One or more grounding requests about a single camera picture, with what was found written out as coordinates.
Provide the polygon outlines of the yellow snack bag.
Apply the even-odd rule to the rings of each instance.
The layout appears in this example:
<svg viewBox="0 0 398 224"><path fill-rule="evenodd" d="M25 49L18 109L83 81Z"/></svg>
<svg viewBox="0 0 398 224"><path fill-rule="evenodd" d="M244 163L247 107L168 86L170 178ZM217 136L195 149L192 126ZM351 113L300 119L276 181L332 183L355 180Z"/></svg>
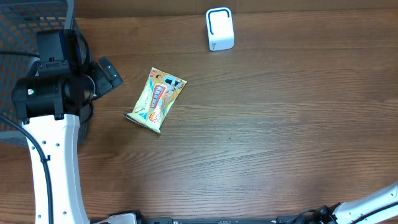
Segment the yellow snack bag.
<svg viewBox="0 0 398 224"><path fill-rule="evenodd" d="M166 115L187 81L152 67L145 87L132 112L125 117L160 133Z"/></svg>

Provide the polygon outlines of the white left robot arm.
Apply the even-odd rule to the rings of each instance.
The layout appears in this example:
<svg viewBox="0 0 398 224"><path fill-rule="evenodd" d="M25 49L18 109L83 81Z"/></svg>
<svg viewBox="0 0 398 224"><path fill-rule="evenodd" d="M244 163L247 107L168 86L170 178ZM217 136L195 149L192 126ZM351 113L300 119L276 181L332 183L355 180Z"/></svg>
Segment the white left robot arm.
<svg viewBox="0 0 398 224"><path fill-rule="evenodd" d="M80 112L123 82L106 57L82 57L79 41L71 29L38 32L38 74L12 91L17 128L30 147L36 223L89 223L77 156L79 128L89 119Z"/></svg>

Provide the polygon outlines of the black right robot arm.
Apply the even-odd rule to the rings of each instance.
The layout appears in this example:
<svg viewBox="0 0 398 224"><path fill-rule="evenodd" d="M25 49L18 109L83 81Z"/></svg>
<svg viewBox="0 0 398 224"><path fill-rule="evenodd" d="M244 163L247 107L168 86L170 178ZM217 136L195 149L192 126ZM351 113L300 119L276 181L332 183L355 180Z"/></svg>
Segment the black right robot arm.
<svg viewBox="0 0 398 224"><path fill-rule="evenodd" d="M397 216L397 182L364 198L322 206L308 223L374 224Z"/></svg>

